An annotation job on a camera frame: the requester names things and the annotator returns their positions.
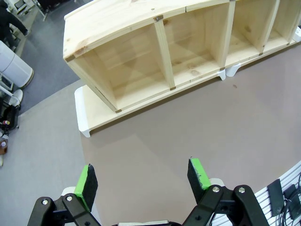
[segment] wooden base board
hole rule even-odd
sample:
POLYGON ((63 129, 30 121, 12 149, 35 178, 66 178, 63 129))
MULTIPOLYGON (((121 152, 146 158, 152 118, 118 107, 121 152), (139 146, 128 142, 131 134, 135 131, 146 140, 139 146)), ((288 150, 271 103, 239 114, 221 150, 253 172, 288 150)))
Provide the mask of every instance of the wooden base board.
MULTIPOLYGON (((249 64, 253 61, 273 54, 279 50, 285 49, 294 44, 296 44, 296 42, 292 41, 291 43, 289 43, 289 45, 282 44, 279 46, 274 46, 273 49, 265 49, 262 55, 242 62, 241 66, 249 64)), ((150 106, 160 100, 171 97, 177 93, 180 93, 184 90, 192 88, 196 85, 199 85, 205 81, 208 81, 218 76, 220 76, 220 78, 224 80, 226 77, 225 70, 201 77, 200 79, 197 79, 195 81, 190 81, 190 83, 188 84, 165 92, 160 96, 139 103, 119 113, 113 112, 87 85, 85 85, 83 87, 78 88, 75 91, 75 104, 79 130, 83 133, 84 136, 90 137, 90 131, 96 128, 104 126, 135 111, 150 106)))

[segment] black jacket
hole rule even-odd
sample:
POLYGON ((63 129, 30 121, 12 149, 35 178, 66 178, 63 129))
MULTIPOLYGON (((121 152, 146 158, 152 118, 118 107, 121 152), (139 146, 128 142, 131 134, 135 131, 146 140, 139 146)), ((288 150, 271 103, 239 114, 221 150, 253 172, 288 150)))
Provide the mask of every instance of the black jacket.
POLYGON ((9 26, 8 19, 10 13, 7 12, 8 5, 4 0, 0 0, 0 27, 9 26))

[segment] person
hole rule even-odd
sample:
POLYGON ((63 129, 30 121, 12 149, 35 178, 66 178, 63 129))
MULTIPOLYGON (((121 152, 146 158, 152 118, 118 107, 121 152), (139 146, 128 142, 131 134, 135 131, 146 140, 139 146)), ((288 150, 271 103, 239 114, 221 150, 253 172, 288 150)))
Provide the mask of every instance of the person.
POLYGON ((15 50, 16 43, 10 32, 9 24, 18 28, 25 36, 29 34, 29 31, 18 18, 6 10, 7 8, 7 3, 4 0, 0 0, 0 40, 3 41, 6 38, 11 50, 15 50))

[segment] gray floor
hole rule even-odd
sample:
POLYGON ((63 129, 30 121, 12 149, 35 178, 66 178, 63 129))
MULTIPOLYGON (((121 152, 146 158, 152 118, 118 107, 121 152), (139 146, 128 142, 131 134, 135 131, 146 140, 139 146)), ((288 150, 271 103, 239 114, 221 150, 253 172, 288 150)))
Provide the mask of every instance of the gray floor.
POLYGON ((0 168, 1 225, 27 225, 37 198, 56 200, 76 185, 85 165, 74 102, 82 85, 77 81, 19 116, 0 168))
POLYGON ((191 156, 230 189, 257 192, 288 171, 301 160, 300 59, 301 45, 82 136, 102 223, 183 222, 195 206, 191 156))
POLYGON ((21 55, 34 69, 33 80, 24 89, 22 113, 79 79, 63 60, 63 17, 85 3, 66 2, 51 11, 45 22, 37 14, 21 55))

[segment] white slatted surface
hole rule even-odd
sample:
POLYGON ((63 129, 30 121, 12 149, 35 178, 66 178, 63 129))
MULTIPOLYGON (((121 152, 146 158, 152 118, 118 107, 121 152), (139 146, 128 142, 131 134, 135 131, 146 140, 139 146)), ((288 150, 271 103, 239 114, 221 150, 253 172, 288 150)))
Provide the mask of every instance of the white slatted surface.
MULTIPOLYGON (((282 175, 279 179, 282 186, 282 191, 285 191, 290 185, 295 184, 298 186, 298 179, 301 173, 301 161, 298 162, 293 168, 287 171, 284 175, 282 175)), ((269 225, 271 226, 279 226, 280 215, 277 217, 272 217, 271 208, 269 205, 269 193, 267 187, 263 188, 259 192, 255 194, 263 213, 265 214, 269 225)), ((299 226, 299 221, 301 220, 301 216, 299 216, 293 223, 293 226, 299 226)), ((289 213, 286 216, 286 223, 288 226, 292 225, 292 219, 290 218, 289 213)), ((232 226, 232 223, 228 220, 226 215, 217 214, 215 219, 213 220, 212 226, 232 226)))

